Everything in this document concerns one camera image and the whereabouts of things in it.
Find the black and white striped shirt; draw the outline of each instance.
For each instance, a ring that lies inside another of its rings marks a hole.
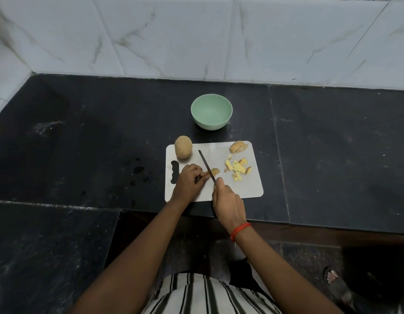
[[[193,273],[165,278],[142,313],[282,314],[260,293]]]

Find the cutting board handle hole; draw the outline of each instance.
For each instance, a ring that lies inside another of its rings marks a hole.
[[[171,183],[172,184],[176,184],[177,183],[177,179],[178,179],[178,175],[179,175],[179,171],[178,171],[178,161],[172,161],[171,162],[171,166],[173,168],[173,174],[171,175]]]

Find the cutting board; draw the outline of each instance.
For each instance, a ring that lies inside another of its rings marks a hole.
[[[184,160],[178,160],[176,153],[174,151],[174,144],[170,144],[166,148],[166,181],[164,188],[164,199],[170,200],[173,194],[175,184],[171,183],[173,175],[173,164],[172,161],[177,161],[179,164],[179,172],[182,171],[183,167],[187,164],[195,163],[199,165],[204,171],[206,171],[205,164],[199,155],[198,150],[202,151],[206,162],[208,163],[210,169],[218,168],[220,173],[215,176],[215,178],[222,177],[224,183],[230,185],[231,189],[241,198],[252,198],[260,197],[263,195],[263,186],[261,184],[260,175],[258,173],[256,157],[254,156],[253,146],[250,142],[244,141],[249,144],[248,148],[240,153],[232,154],[230,159],[231,164],[234,160],[241,160],[246,158],[248,164],[245,167],[251,166],[251,171],[247,175],[241,174],[243,180],[234,182],[234,178],[231,176],[234,171],[228,171],[224,173],[226,168],[225,161],[231,154],[229,148],[234,142],[220,142],[220,143],[197,143],[193,144],[192,154]],[[212,191],[214,187],[214,182],[210,178],[199,196],[196,198],[195,202],[210,201],[212,200]]]

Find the knife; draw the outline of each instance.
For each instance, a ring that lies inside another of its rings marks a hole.
[[[212,177],[212,180],[214,181],[214,184],[215,184],[217,181],[215,180],[214,174],[212,174],[211,169],[208,166],[208,163],[206,163],[206,160],[203,157],[203,154],[202,154],[201,150],[199,150],[199,154],[201,155],[202,161],[205,163],[205,166],[208,169],[209,175]]]

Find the green bowl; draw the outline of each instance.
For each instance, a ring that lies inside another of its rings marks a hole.
[[[233,106],[219,94],[204,94],[190,107],[193,120],[205,130],[218,130],[225,126],[233,114]]]

